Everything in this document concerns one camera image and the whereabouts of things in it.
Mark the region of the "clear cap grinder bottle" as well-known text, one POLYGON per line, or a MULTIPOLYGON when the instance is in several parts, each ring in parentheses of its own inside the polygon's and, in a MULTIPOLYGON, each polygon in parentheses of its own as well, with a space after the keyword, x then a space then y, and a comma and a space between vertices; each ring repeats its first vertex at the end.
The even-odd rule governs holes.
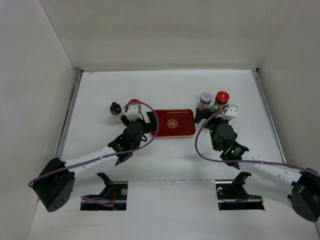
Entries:
POLYGON ((217 113, 221 110, 221 108, 218 106, 218 105, 211 105, 209 107, 209 110, 212 112, 212 113, 217 113))

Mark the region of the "red lid dark sauce jar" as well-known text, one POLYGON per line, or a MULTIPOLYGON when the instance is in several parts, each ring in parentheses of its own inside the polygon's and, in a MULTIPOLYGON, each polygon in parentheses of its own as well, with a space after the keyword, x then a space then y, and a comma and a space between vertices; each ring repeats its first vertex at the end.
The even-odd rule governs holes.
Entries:
POLYGON ((214 105, 218 106, 221 110, 228 103, 230 95, 226 91, 219 91, 215 96, 214 105))

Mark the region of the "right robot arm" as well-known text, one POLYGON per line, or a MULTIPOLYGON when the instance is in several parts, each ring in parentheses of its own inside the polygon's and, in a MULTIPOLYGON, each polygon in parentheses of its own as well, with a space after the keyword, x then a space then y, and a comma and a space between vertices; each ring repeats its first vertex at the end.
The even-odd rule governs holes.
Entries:
POLYGON ((238 198, 258 195, 282 203, 309 222, 320 218, 320 175, 311 168, 272 162, 254 155, 237 142, 237 133, 229 124, 237 116, 230 104, 220 109, 196 109, 194 122, 208 129, 211 146, 224 163, 240 171, 232 181, 232 192, 238 198))

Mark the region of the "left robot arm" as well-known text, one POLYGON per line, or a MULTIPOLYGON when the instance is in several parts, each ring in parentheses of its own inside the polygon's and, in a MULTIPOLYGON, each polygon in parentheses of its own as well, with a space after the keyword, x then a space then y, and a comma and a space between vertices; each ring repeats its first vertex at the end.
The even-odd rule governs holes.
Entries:
POLYGON ((66 161, 58 157, 51 159, 29 184, 46 210, 55 212, 75 197, 107 208, 113 207, 117 192, 114 182, 105 173, 105 167, 109 163, 117 166, 130 159, 134 152, 143 148, 141 142, 145 145, 151 143, 146 134, 158 132, 159 118, 154 110, 147 112, 147 116, 149 123, 140 118, 130 121, 122 116, 125 124, 123 133, 96 152, 66 161), (95 187, 96 194, 77 193, 76 183, 93 176, 102 179, 95 187))

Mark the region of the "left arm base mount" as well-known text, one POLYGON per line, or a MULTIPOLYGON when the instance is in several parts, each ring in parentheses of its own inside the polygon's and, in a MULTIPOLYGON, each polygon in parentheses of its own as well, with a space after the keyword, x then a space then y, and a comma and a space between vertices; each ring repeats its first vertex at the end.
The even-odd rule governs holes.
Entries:
POLYGON ((105 173, 97 173, 105 185, 99 194, 81 198, 81 211, 126 211, 128 197, 127 181, 112 181, 105 173))

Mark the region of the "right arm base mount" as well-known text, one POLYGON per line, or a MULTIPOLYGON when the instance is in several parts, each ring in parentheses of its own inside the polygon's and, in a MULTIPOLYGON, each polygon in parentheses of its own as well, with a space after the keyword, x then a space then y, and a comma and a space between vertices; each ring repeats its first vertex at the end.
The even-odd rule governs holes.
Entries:
POLYGON ((233 180, 215 182, 218 208, 221 211, 265 210, 261 196, 250 195, 244 189, 248 172, 240 172, 233 180))

